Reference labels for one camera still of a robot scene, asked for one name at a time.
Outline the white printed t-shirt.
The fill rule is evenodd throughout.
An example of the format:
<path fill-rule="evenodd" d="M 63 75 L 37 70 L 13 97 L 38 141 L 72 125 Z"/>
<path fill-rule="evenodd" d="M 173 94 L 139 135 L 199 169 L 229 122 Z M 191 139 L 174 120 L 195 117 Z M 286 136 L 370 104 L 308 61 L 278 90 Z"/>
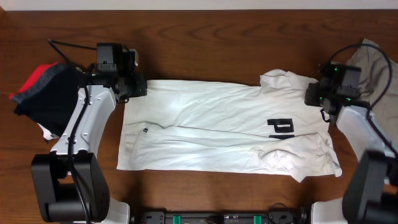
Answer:
<path fill-rule="evenodd" d="M 125 106 L 119 170 L 289 175 L 342 173 L 320 109 L 304 103 L 313 78 L 275 69 L 257 86 L 150 80 Z"/>

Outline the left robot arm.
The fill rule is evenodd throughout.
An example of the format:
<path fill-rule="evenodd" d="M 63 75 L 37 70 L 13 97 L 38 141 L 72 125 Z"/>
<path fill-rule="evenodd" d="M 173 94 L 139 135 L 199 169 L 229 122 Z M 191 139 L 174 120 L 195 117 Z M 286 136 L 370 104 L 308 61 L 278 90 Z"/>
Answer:
<path fill-rule="evenodd" d="M 118 103 L 147 94 L 147 81 L 138 73 L 138 53 L 125 45 L 98 43 L 96 62 L 79 69 L 73 114 L 48 154 L 37 154 L 31 173 L 39 210 L 45 222 L 130 223 L 130 206 L 110 196 L 97 160 L 104 128 Z"/>

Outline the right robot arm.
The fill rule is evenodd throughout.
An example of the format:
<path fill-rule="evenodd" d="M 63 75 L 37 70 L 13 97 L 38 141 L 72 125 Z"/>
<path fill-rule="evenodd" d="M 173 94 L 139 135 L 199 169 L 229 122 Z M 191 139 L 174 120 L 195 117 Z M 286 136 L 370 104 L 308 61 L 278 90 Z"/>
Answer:
<path fill-rule="evenodd" d="M 342 198 L 315 202 L 309 223 L 397 223 L 397 151 L 373 118 L 369 103 L 359 99 L 361 69 L 328 62 L 322 79 L 311 83 L 305 104 L 317 106 L 325 122 L 334 124 L 349 141 L 358 166 Z"/>

